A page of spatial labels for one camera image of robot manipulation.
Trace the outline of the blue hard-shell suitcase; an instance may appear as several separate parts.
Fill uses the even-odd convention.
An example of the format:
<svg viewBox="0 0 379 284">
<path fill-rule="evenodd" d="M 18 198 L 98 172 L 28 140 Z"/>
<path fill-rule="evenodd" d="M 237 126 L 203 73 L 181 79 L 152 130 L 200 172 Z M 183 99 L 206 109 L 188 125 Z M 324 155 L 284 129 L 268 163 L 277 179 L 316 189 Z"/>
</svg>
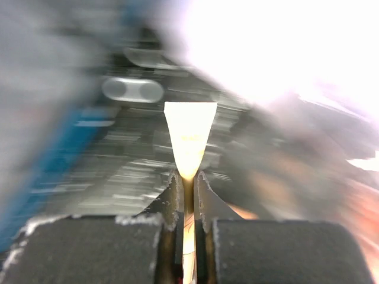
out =
<svg viewBox="0 0 379 284">
<path fill-rule="evenodd" d="M 1 252 L 26 220 L 45 202 L 62 175 L 76 162 L 101 128 L 114 124 L 116 106 L 72 108 L 63 116 L 47 146 L 31 164 L 31 175 L 17 187 L 9 201 L 1 205 Z"/>
</svg>

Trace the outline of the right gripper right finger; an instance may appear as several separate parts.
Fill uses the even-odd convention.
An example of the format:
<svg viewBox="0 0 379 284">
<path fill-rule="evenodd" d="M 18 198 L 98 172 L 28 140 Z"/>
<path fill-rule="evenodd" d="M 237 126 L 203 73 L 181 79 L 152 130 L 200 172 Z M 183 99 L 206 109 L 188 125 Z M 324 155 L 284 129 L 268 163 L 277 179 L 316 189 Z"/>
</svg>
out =
<svg viewBox="0 0 379 284">
<path fill-rule="evenodd" d="M 372 283 L 353 235 L 324 221 L 246 220 L 194 178 L 198 283 Z"/>
</svg>

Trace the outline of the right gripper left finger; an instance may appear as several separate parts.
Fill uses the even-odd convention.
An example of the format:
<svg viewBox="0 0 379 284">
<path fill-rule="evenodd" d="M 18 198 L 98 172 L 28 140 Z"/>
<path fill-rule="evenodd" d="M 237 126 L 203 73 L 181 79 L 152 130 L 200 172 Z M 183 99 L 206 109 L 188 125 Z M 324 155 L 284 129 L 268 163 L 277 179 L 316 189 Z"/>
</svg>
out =
<svg viewBox="0 0 379 284">
<path fill-rule="evenodd" d="M 141 213 L 46 215 L 27 221 L 1 269 L 2 283 L 181 283 L 183 185 Z"/>
</svg>

